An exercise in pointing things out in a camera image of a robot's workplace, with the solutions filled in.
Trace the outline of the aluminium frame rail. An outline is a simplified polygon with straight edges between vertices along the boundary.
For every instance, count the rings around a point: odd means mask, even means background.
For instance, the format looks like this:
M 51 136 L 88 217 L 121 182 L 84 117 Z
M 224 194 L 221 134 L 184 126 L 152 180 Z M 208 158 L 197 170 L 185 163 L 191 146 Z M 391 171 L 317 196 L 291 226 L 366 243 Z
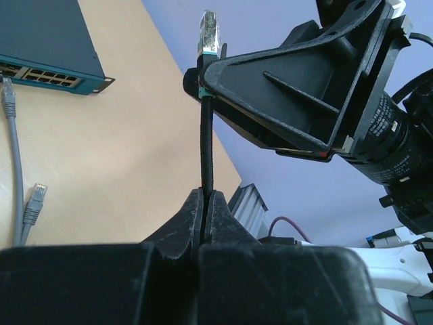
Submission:
M 268 236 L 269 224 L 265 221 L 268 208 L 251 183 L 238 187 L 228 203 L 231 214 L 256 239 Z

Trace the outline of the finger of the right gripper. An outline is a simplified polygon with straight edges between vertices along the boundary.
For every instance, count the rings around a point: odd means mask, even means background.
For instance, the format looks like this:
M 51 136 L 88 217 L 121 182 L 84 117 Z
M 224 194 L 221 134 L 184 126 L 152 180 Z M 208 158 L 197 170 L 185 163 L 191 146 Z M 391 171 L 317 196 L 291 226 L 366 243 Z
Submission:
M 301 25 L 296 26 L 284 39 L 278 48 L 286 48 L 296 43 L 310 41 L 320 35 L 319 25 L 314 20 L 310 20 Z M 200 101 L 199 99 L 199 79 L 200 73 L 203 69 L 200 59 L 197 60 L 197 66 L 188 68 L 183 76 L 183 90 L 192 98 Z

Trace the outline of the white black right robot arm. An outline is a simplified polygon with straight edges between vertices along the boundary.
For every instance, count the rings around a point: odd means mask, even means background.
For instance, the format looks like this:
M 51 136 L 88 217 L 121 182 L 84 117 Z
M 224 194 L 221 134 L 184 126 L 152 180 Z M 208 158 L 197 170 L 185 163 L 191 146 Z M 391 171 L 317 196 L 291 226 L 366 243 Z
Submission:
M 205 205 L 214 187 L 212 121 L 219 115 L 256 146 L 282 156 L 342 157 L 384 186 L 383 207 L 421 236 L 416 243 L 359 248 L 376 289 L 407 296 L 414 322 L 432 296 L 432 71 L 394 95 L 384 88 L 399 51 L 413 40 L 404 1 L 318 1 L 319 21 L 294 28 L 274 49 L 228 57 L 216 13 L 200 20 L 197 65 L 183 88 L 201 104 Z

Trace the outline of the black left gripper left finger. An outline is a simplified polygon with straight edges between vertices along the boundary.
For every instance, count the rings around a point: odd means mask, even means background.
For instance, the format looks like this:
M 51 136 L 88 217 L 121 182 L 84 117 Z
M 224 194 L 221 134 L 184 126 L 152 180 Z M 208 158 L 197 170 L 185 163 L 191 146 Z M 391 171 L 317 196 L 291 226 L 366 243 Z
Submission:
M 203 198 L 143 242 L 1 251 L 2 324 L 195 324 Z

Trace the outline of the teal network switch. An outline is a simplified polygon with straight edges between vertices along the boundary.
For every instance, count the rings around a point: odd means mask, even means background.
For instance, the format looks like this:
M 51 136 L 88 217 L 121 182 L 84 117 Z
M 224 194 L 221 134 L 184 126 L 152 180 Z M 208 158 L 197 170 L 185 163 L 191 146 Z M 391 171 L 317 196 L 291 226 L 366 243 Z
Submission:
M 13 83 L 89 95 L 104 74 L 78 1 L 2 1 L 1 77 Z

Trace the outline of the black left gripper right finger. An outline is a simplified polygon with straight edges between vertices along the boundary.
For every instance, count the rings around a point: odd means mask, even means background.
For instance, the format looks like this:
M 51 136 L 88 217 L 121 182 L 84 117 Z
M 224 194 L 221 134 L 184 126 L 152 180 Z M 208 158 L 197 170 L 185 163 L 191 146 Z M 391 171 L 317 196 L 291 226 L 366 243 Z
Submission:
M 382 324 L 367 268 L 347 248 L 262 244 L 211 196 L 198 252 L 199 324 Z

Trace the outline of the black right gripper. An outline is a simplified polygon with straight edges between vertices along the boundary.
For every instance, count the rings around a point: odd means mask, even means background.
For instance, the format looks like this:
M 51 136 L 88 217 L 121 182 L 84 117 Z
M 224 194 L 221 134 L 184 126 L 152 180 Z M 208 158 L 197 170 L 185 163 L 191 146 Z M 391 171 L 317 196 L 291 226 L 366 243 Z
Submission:
M 282 156 L 343 156 L 385 188 L 379 199 L 415 234 L 432 232 L 432 71 L 385 87 L 410 21 L 390 1 L 319 1 L 319 21 L 275 48 L 199 67 L 199 96 L 232 129 Z

